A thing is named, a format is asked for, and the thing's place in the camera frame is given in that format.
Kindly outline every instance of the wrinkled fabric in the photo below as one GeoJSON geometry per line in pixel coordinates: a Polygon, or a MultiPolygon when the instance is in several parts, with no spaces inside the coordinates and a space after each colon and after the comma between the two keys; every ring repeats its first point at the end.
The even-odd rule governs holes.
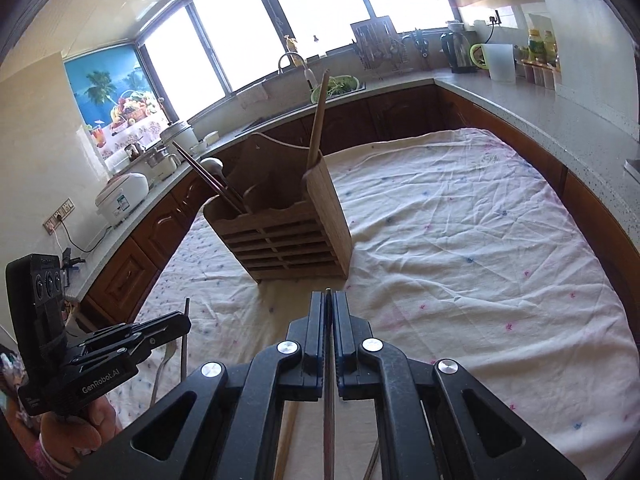
{"type": "MultiPolygon", "coordinates": [[[[137,320],[182,311],[190,297],[189,371],[232,365],[284,338],[311,291],[343,288],[376,337],[413,359],[459,361],[588,479],[605,478],[640,430],[638,350],[600,263],[540,174],[476,129],[326,162],[354,242],[346,282],[257,285],[199,213],[137,320]]],[[[162,355],[111,392],[124,424],[148,407],[162,355]]],[[[159,396],[178,383],[179,361],[178,350],[159,396]]],[[[300,406],[293,431],[286,478],[320,478],[322,403],[300,406]]],[[[362,478],[376,437],[371,401],[337,401],[337,480],[362,478]]]]}

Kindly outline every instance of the speckled countertop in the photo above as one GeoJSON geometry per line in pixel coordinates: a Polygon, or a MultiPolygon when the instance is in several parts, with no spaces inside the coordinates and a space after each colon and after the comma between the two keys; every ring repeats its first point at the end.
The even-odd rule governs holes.
{"type": "MultiPolygon", "coordinates": [[[[452,74],[449,70],[418,72],[367,82],[365,90],[327,103],[331,108],[374,95],[435,84],[479,105],[535,140],[583,181],[609,209],[640,250],[640,184],[624,170],[625,159],[640,158],[640,143],[603,118],[545,88],[518,83],[494,83],[484,74],[452,74]]],[[[283,114],[243,131],[220,135],[203,156],[240,142],[256,130],[268,130],[313,113],[314,106],[283,114]]],[[[115,251],[140,221],[189,172],[183,164],[168,179],[156,185],[146,199],[117,228],[111,230],[86,264],[72,271],[67,299],[80,301],[115,251]]]]}

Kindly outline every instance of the plastic pitcher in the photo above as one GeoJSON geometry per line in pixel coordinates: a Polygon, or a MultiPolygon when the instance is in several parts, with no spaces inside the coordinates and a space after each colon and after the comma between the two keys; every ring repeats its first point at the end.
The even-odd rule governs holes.
{"type": "Polygon", "coordinates": [[[513,60],[512,44],[475,44],[469,51],[471,61],[480,68],[489,71],[491,79],[500,83],[516,82],[516,65],[513,60]],[[474,57],[474,52],[482,48],[484,63],[474,57]]]}

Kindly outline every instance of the black camera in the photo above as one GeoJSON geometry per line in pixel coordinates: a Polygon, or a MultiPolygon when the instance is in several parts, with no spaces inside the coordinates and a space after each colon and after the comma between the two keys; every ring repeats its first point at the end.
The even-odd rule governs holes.
{"type": "Polygon", "coordinates": [[[189,318],[174,312],[146,323],[119,324],[73,338],[66,333],[57,256],[30,254],[6,266],[6,288],[28,380],[18,396],[30,415],[81,413],[138,373],[153,348],[183,336],[189,318]]]}

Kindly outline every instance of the wooden utensil holder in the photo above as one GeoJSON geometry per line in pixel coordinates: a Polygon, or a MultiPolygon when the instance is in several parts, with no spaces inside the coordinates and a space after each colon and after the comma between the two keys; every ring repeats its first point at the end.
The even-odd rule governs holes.
{"type": "Polygon", "coordinates": [[[249,211],[260,210],[237,215],[219,196],[204,208],[209,225],[256,282],[348,276],[349,227],[324,158],[306,171],[307,154],[308,148],[253,134],[227,179],[249,211]]]}

